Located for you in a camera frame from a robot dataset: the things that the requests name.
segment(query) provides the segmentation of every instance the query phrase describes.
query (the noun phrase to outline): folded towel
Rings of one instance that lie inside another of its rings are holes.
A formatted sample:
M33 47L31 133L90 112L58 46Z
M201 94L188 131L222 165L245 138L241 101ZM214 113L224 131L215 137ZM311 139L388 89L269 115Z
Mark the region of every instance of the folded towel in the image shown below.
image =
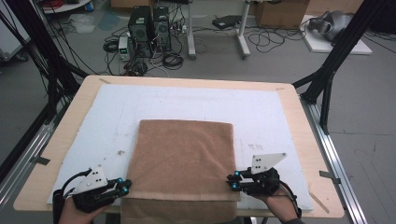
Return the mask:
M121 203L122 223L232 220L240 195L225 181L234 170L232 124L142 120L127 175L134 184Z

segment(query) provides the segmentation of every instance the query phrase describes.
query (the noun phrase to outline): desk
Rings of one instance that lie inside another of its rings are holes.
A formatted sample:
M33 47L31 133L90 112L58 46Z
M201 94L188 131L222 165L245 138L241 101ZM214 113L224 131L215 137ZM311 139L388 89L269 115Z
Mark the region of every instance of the desk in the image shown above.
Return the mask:
M238 42L241 45L243 59L250 56L250 51L248 50L248 44L244 37L245 26L246 26L247 18L248 18L248 9L250 8L250 0L245 0L244 2L245 2L245 4L244 4L244 8L242 10L241 26L239 29L236 30L236 37L238 38ZM189 56L191 59L195 60L196 54L195 54L194 36L192 34L191 5L192 5L192 0L189 0L189 29L188 29L188 33L187 33L187 43L189 46Z
M46 166L38 164L35 167L14 203L16 210L51 211L51 205L47 204L47 199L51 195L51 189L56 181L64 156L73 144L78 128L88 113L96 93L102 85L106 84L277 91L313 199L314 210L304 213L303 217L342 217L344 215L343 206L332 181L320 177L318 174L319 171L327 171L327 168L299 97L290 84L107 76L85 78L42 154L42 157L50 159L50 163ZM118 213L119 211L120 208L117 206L112 206L107 210L108 213ZM266 210L238 210L237 215L242 217L270 217L272 214Z

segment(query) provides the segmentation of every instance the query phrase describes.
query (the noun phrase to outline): gray floor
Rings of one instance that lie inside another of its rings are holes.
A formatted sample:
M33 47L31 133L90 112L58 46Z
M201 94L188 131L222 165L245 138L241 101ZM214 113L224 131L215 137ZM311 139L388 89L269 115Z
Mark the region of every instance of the gray floor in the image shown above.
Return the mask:
M85 12L77 10L72 13ZM106 4L91 15L97 25L93 34L69 33L66 36L70 46L92 70L103 72L106 70L106 54L102 50L104 39L125 26L127 20L117 17L121 13L109 10ZM59 16L64 21L69 14ZM208 18L196 19L194 24L211 27ZM185 45L185 37L180 39ZM396 50L395 42L373 39ZM395 223L396 57L393 52L367 39L363 38L363 41L373 54L349 55L338 70L333 81L329 131L367 221ZM287 40L268 53L260 53L248 43L251 56L242 60L233 33L196 33L195 42L199 52L196 61L187 57L184 48L181 55L185 61L180 69L166 70L166 73L153 69L146 76L292 83L319 69L328 55L310 52L303 40ZM90 73L88 68L80 65ZM111 70L116 74L122 72L122 62L117 56ZM10 62L0 67L0 96L2 162L47 101L40 75L31 60L27 63ZM50 213L19 212L12 208L21 186L22 183L0 212L1 222L51 223ZM349 223L347 216L341 219L305 218L304 221ZM270 218L268 223L278 221Z

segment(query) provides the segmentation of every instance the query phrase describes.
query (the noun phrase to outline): black cable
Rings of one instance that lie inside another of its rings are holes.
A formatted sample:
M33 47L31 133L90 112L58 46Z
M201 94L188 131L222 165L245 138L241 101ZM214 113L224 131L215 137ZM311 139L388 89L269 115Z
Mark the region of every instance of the black cable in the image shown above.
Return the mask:
M103 45L103 49L108 53L116 53L119 51L119 40L111 39L107 40Z
M170 70L177 70L183 66L184 59L175 53L163 55L163 67Z
M71 55L72 55L72 57L73 57L73 59L74 59L74 61L75 61L75 63L76 63L76 66L79 68L79 66L78 66L78 63L77 63L77 61L76 61L76 59L75 59L75 55L76 55L76 57L78 57L78 59L91 71L91 72L93 72L94 74L96 74L96 75L98 75L98 73L97 72L95 72L93 69L91 69L80 57L79 57L79 55L73 50L73 48L69 45L69 43L68 43L68 41L67 41L67 38L66 38L66 35L64 34L64 32L63 32L63 28L61 27L60 28L60 30L58 30L58 29L56 29L56 27L54 27L53 26L53 28L55 28L55 30L56 30L56 33L53 31L53 29L52 29L52 24L50 23L50 21L49 21L49 27L51 27L51 30L52 30L52 32L54 33L54 34L58 34L59 35L59 37L66 43L66 45L67 45L67 47L69 48L69 50L70 50L70 52L71 52Z
M175 11L174 16L173 16L172 20L170 20L169 23L170 23L170 26L175 31L175 35L177 35L177 36L179 36L180 33L183 32L183 25L185 24L185 18L183 15L183 11L181 10L182 6L183 6L182 4L177 4L177 8L172 10L171 12L169 12L169 14L171 14L172 12ZM179 11L180 11L181 19L177 22L177 21L175 21L175 18Z
M50 7L52 9L53 15L55 15L55 9L53 8L52 4L50 4ZM69 47L69 50L70 50L71 47L69 45L69 42L67 41L66 35L64 34L64 29L62 29L62 26L61 26L61 23L59 22L58 17L56 17L56 21L58 22L58 25L59 25L59 28L60 28L59 30L56 29L56 27L51 22L48 21L49 27L51 28L52 32L53 32L52 26L53 26L53 28L55 28L55 30L58 32L59 36L61 36L63 38L64 42L66 43L67 47ZM55 39L58 42L58 45L61 48L62 53L64 54L64 57L66 58L67 61L69 61L67 59L66 54L64 53L64 48L62 47L61 43L59 42L58 36L55 36ZM79 68L78 63L77 63L76 58L74 57L73 53L71 53L71 55L72 55L72 58L73 58L73 60L74 60L74 62L76 64L76 66Z
M366 31L365 34L368 35L368 36L379 37L379 38L384 39L384 40L396 41L396 35L393 35L393 34L372 32L372 31Z
M200 31L214 31L214 32L226 32L226 31L231 31L233 29L235 29L235 26L227 28L227 29L215 29L215 28L208 28L208 27L199 27L196 26L195 28L199 28L198 30L192 30L193 32L200 32Z
M4 25L8 28L8 30L21 42L23 47L26 47L28 45L28 43L21 36L17 27L12 26L11 22L8 20L6 15L3 14L2 11L0 11L0 16L1 16L1 20L3 21ZM8 16L13 20L13 17L9 12L8 12ZM37 56L37 54L33 50L30 50L29 48L26 48L26 49L27 49L28 53L30 54L30 56L32 57L33 61L35 62L35 65L37 66L38 70L45 71L47 69L47 65L44 62L44 60L40 60L40 58Z
M119 34L119 35L116 35L116 32L119 32L119 31L121 31L121 30L123 30L123 29L127 29L127 30L122 31L122 33ZM124 26L124 27L122 27L122 28L116 30L115 32L111 33L111 36L116 37L116 38L120 38L120 36L122 36L122 35L123 35L124 33L126 33L126 32L129 32L128 26Z
M173 52L174 53L176 53L176 54L178 54L178 55L180 55L180 53L181 53L181 51L183 50L183 45L181 44L181 42L180 42L180 40L178 39L178 36L175 36L175 35L172 35L174 38L175 38L175 40L178 42L178 44L180 45L180 50L176 53L174 50L173 50Z
M173 9L172 11L170 11L169 14L171 14L171 13L174 12L174 11L176 11L176 13L177 13L178 9L181 8L181 6L182 6L182 4L175 4L175 3L171 3L171 5L169 5L169 6L172 6L172 7L173 7L174 5L177 5L177 8L176 8L176 9Z
M76 178L79 177L79 176L84 176L84 175L87 176L91 171L92 171L92 169L90 168L90 169L88 169L87 171L80 172L80 173L78 173L78 174L73 175L72 177L70 177L70 178L64 183L64 185L62 186L62 192L64 192L64 190L66 189L67 185L68 185L70 182L72 182L74 179L76 179Z
M277 48L277 47L282 46L282 45L286 42L287 39L288 39L288 40L293 40L293 41L298 41L298 40L303 39L303 38L305 37L305 35L306 35L305 26L306 26L306 23L307 23L308 21L309 21L309 20L304 21L304 22L300 25L299 29L295 29L295 30L284 30L284 29L282 29L283 27L280 27L280 28L271 28L271 29L269 29L269 28L266 28L266 29L265 29L265 28L260 28L260 30L255 31L255 32L259 32L259 33L257 33L257 34L251 34L251 35L249 35L249 36L247 37L247 39L250 41L250 43L252 43L253 45L255 45L256 50L257 50L258 52L267 53L267 52L271 51L272 49L275 49L275 48ZM281 34L279 31L285 31L286 34L283 35L283 34ZM296 35L299 34L300 32L302 33L302 35L301 35L300 37L298 37L298 38L293 38L294 36L296 36ZM276 40L274 40L274 38L273 38L272 36L276 36L276 37L280 38L280 40L279 40L279 41L276 41ZM258 40L257 40L257 41L254 41L254 40L252 39L253 37L257 37Z
M6 2L5 2L4 0L1 0L1 1L3 2L3 5L6 7L6 10L7 10L7 12L8 12L8 15L9 15L9 17L11 18L12 23L14 24L14 29L18 32L18 27L17 27L17 25L15 24L15 21L14 21L13 16L11 15L11 12L9 11L8 5L6 4Z
M111 60L109 61L109 60L108 60L108 52L106 53L106 58L107 58L107 60L105 59L105 63L106 63L106 66L107 66L107 70L108 70L108 72L110 73L111 76L115 76L115 75L113 74L113 72L112 72L111 69L110 69L110 64L113 62L113 60L114 60L114 58L116 57L117 54L118 54L118 52L116 52L116 53L113 55L113 57L111 58Z
M366 38L366 39L368 39L368 40L372 41L373 43L375 43L375 44L377 44L377 45L381 46L382 48L384 48L384 49L387 49L387 50L389 50L389 51L390 51L390 52L392 52L392 53L396 53L396 51L395 51L395 50L393 50L393 49L389 49L389 48L385 47L384 45L382 45L382 44L380 44L380 43L378 43L378 42L374 41L373 39L371 39L371 38L367 37L366 35L363 35L363 36L364 36L364 38Z

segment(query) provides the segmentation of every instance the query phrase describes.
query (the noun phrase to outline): table leg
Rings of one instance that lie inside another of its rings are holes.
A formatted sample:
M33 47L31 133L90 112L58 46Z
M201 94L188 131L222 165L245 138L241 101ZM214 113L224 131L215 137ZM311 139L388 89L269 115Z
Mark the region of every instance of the table leg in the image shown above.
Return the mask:
M187 44L189 47L189 56L192 60L196 59L194 36L192 34L192 11L191 11L192 0L189 1L189 29L187 33Z
M244 37L244 32L245 32L245 26L247 23L247 18L248 18L248 9L250 7L250 0L245 1L244 9L242 11L242 21L241 21L241 27L236 30L237 32L237 37L239 40L239 44L241 45L242 48L242 58L245 59L246 57L250 56L250 51L248 50L248 44L247 41L245 40Z

